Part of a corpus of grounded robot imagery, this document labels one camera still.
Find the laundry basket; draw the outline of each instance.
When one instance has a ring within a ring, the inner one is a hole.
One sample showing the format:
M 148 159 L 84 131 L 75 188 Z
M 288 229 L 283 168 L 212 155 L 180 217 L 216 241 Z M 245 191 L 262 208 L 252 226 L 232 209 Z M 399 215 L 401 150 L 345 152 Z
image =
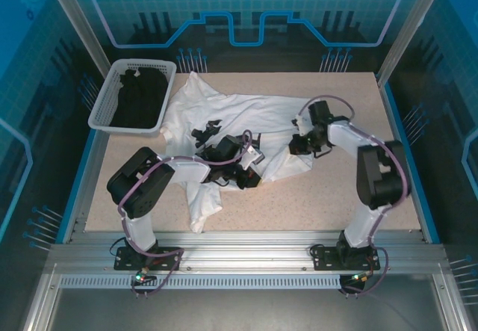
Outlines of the laundry basket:
M 120 75 L 124 75 L 127 69 L 137 69 L 139 67 L 157 68 L 162 71 L 167 78 L 168 86 L 166 96 L 164 96 L 164 102 L 161 106 L 158 122 L 156 123 L 156 126 L 150 129 L 110 127 L 111 120 L 113 119 L 114 113 L 118 107 L 118 92 L 122 87 Z M 105 83 L 103 83 L 102 89 L 99 91 L 90 118 L 88 118 L 88 125 L 92 129 L 98 129 L 110 134 L 140 134 L 144 137 L 158 136 L 175 74 L 176 64 L 169 61 L 130 58 L 114 62 L 111 66 L 110 72 L 108 72 Z

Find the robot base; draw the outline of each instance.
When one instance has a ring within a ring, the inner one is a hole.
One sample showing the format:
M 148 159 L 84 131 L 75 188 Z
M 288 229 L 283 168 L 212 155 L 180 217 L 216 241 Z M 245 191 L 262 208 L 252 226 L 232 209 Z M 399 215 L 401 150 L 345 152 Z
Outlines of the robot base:
M 178 247 L 158 247 L 154 246 L 150 250 L 150 253 L 169 253 L 179 249 Z M 177 256 L 167 256 L 164 258 L 148 258 L 134 251 L 129 245 L 125 247 L 119 247 L 117 250 L 117 257 L 114 262 L 114 270 L 127 270 L 138 271 L 142 267 L 148 266 L 150 271 L 170 271 L 173 269 Z
M 368 271 L 371 268 L 380 270 L 377 251 L 372 247 L 353 248 L 341 233 L 337 246 L 325 247 L 314 245 L 310 249 L 316 271 L 357 270 Z

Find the white cloth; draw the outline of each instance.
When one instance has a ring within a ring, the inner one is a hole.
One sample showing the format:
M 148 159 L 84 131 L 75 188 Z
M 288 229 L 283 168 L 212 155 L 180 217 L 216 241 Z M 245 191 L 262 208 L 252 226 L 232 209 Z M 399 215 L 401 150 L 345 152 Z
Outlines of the white cloth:
M 186 84 L 171 99 L 161 133 L 167 141 L 167 155 L 194 155 L 193 129 L 205 130 L 209 120 L 222 120 L 221 130 L 206 145 L 216 145 L 227 134 L 239 136 L 249 129 L 261 133 L 260 150 L 265 159 L 255 166 L 262 182 L 272 182 L 304 173 L 312 168 L 311 155 L 291 155 L 288 144 L 297 129 L 291 123 L 307 102 L 281 96 L 224 95 L 192 72 Z M 190 210 L 190 228 L 201 232 L 206 218 L 220 211 L 220 186 L 215 183 L 184 183 Z M 240 190 L 236 185 L 228 186 Z

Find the enclosure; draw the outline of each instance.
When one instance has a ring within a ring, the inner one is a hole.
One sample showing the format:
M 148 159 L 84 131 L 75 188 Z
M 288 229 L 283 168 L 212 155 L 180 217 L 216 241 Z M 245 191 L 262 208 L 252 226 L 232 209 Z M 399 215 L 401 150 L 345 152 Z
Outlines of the enclosure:
M 3 330 L 476 329 L 478 0 L 1 5 Z M 308 254 L 353 217 L 356 165 L 334 150 L 301 176 L 224 192 L 202 233 L 168 186 L 155 234 L 186 254 L 163 291 L 135 300 L 108 252 L 123 233 L 106 183 L 138 148 L 166 143 L 87 122 L 126 58 L 174 62 L 172 96 L 194 71 L 226 95 L 326 91 L 354 106 L 357 126 L 401 140 L 412 193 L 376 236 L 391 266 L 380 287 L 347 300 L 329 287 L 341 274 Z

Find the speckled work surface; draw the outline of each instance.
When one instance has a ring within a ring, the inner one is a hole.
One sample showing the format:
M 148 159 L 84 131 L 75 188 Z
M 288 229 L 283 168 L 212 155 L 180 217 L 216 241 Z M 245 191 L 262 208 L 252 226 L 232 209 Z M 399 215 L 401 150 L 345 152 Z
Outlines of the speckled work surface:
M 382 99 L 373 73 L 210 73 L 202 75 L 214 89 L 224 94 L 263 94 L 311 98 L 333 94 L 349 101 L 356 109 L 355 124 L 383 139 L 391 139 Z M 172 94 L 185 82 L 178 74 Z M 333 114 L 347 115 L 335 101 Z M 164 153 L 162 136 L 154 139 L 110 136 L 101 173 L 87 219 L 87 231 L 120 231 L 116 206 L 106 191 L 109 178 L 139 148 L 149 146 Z M 222 193 L 223 210 L 209 217 L 205 231 L 338 230 L 354 215 L 356 162 L 343 150 L 314 161 L 311 172 L 247 191 Z M 170 185 L 152 211 L 155 231 L 190 231 L 186 194 Z M 415 207 L 408 198 L 382 223 L 383 229 L 419 229 Z

